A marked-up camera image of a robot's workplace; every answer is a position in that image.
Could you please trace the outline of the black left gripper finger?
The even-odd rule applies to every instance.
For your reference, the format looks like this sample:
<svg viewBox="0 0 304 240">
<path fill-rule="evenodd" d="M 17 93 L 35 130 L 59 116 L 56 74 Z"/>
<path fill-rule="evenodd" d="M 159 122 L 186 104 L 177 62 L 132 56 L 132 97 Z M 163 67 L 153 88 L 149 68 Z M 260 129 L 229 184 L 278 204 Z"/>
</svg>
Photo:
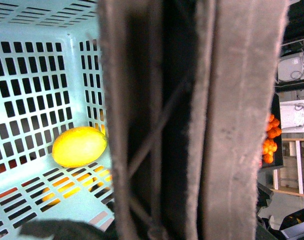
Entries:
<svg viewBox="0 0 304 240">
<path fill-rule="evenodd" d="M 18 232 L 19 236 L 39 239 L 51 237 L 53 240 L 113 240 L 114 227 L 106 231 L 81 221 L 71 220 L 32 220 L 24 223 Z"/>
</svg>

